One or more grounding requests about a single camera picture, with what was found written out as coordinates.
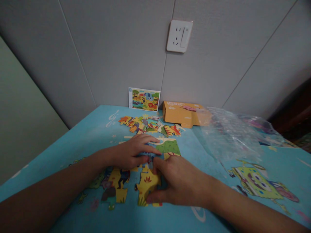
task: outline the spongebob print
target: spongebob print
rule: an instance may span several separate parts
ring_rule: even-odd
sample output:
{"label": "spongebob print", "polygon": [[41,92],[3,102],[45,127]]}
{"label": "spongebob print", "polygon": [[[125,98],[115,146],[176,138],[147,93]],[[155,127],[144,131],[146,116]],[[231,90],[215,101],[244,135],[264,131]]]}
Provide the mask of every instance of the spongebob print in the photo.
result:
{"label": "spongebob print", "polygon": [[[241,162],[243,162],[243,167],[233,167],[231,170],[228,170],[230,177],[238,177],[240,179],[241,186],[237,185],[239,191],[245,196],[252,195],[271,199],[286,214],[290,215],[286,207],[279,204],[276,200],[286,197],[293,202],[299,202],[299,199],[284,184],[266,180],[259,172],[259,170],[265,171],[264,167],[246,161]],[[254,167],[245,167],[245,164],[251,164]]]}

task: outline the electrical outlet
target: electrical outlet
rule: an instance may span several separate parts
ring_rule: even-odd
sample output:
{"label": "electrical outlet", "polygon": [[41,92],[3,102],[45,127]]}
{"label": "electrical outlet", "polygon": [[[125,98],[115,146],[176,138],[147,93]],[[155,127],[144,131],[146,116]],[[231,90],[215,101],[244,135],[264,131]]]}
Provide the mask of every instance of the electrical outlet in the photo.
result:
{"label": "electrical outlet", "polygon": [[173,19],[170,24],[167,51],[184,53],[187,50],[193,22]]}

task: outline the puzzle piece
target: puzzle piece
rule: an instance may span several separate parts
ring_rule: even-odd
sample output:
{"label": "puzzle piece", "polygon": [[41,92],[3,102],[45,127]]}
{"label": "puzzle piece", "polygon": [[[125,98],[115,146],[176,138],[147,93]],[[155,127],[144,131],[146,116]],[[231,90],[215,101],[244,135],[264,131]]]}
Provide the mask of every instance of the puzzle piece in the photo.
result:
{"label": "puzzle piece", "polygon": [[133,117],[124,116],[119,120],[119,122],[120,122],[120,125],[123,125],[123,124],[128,124],[131,120],[133,120]]}
{"label": "puzzle piece", "polygon": [[160,121],[158,121],[158,124],[161,124],[160,126],[159,126],[159,128],[158,128],[158,132],[159,133],[161,133],[161,134],[164,134],[164,136],[166,136],[167,138],[168,138],[168,135],[167,135],[167,133],[166,133],[166,131],[165,131],[165,128],[164,128],[164,125],[160,122]]}
{"label": "puzzle piece", "polygon": [[148,119],[142,119],[142,122],[144,125],[146,125],[146,126],[148,125]]}
{"label": "puzzle piece", "polygon": [[186,130],[185,130],[183,127],[181,127],[179,124],[175,124],[175,126],[176,126],[176,128],[178,129],[178,131],[179,131],[180,133],[183,133],[183,132],[186,131]]}
{"label": "puzzle piece", "polygon": [[[137,205],[148,206],[146,198],[150,192],[154,191],[157,185],[161,185],[161,177],[160,174],[154,175],[150,169],[148,169],[147,173],[140,173],[140,177],[140,183],[135,185],[135,190],[139,191]],[[152,205],[161,206],[162,203],[154,203]]]}
{"label": "puzzle piece", "polygon": [[153,129],[153,128],[147,128],[147,132],[153,134],[153,133],[158,132],[158,130],[157,129]]}
{"label": "puzzle piece", "polygon": [[109,203],[109,210],[114,210],[115,203],[125,203],[128,189],[124,189],[124,184],[129,182],[130,175],[129,170],[113,168],[101,199]]}
{"label": "puzzle piece", "polygon": [[143,124],[142,120],[140,118],[138,118],[138,117],[135,117],[132,121],[133,122],[137,122],[139,124]]}
{"label": "puzzle piece", "polygon": [[174,134],[175,134],[176,136],[180,135],[180,132],[179,132],[179,130],[176,128],[176,125],[171,126],[171,129],[173,130],[173,132],[174,132]]}
{"label": "puzzle piece", "polygon": [[160,117],[159,116],[151,116],[151,117],[149,117],[149,119],[152,119],[154,121],[158,121],[160,119]]}
{"label": "puzzle piece", "polygon": [[146,133],[147,127],[146,127],[143,123],[139,124],[138,122],[136,122],[136,123],[135,123],[135,126],[136,126],[136,132],[137,132],[137,134]]}
{"label": "puzzle piece", "polygon": [[176,154],[174,152],[166,152],[163,154],[164,155],[164,160],[167,160],[170,156],[172,155],[177,155],[177,156],[180,156],[179,154]]}
{"label": "puzzle piece", "polygon": [[165,129],[166,134],[167,134],[168,136],[173,136],[174,131],[171,129],[171,127],[170,127],[170,126],[165,125],[165,126],[164,126],[164,129]]}
{"label": "puzzle piece", "polygon": [[175,153],[177,155],[181,155],[177,141],[175,139],[167,139],[162,144],[157,145],[156,149],[161,153]]}
{"label": "puzzle piece", "polygon": [[153,119],[148,119],[148,128],[158,129],[158,121]]}
{"label": "puzzle piece", "polygon": [[128,127],[133,127],[135,125],[135,122],[134,121],[129,121],[127,124],[126,124],[126,126],[128,126]]}

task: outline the plastic bag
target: plastic bag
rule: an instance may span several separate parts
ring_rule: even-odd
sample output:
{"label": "plastic bag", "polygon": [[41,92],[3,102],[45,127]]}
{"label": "plastic bag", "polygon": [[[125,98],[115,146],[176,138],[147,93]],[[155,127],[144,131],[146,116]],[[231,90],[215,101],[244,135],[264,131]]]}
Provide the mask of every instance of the plastic bag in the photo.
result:
{"label": "plastic bag", "polygon": [[283,136],[275,131],[271,123],[265,119],[246,114],[237,114],[237,116],[259,133],[258,142],[261,145],[281,146],[284,143]]}
{"label": "plastic bag", "polygon": [[261,135],[236,114],[224,109],[196,109],[203,137],[215,160],[247,159],[260,162]]}

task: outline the right hand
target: right hand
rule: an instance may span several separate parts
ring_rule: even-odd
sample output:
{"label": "right hand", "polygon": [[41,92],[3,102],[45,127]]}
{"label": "right hand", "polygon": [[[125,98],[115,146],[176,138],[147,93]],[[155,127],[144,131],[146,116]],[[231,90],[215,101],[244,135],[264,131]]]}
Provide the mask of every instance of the right hand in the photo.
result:
{"label": "right hand", "polygon": [[175,155],[167,160],[155,157],[153,174],[158,171],[168,182],[168,188],[150,193],[147,203],[169,202],[174,205],[208,207],[215,178],[201,172],[183,157]]}

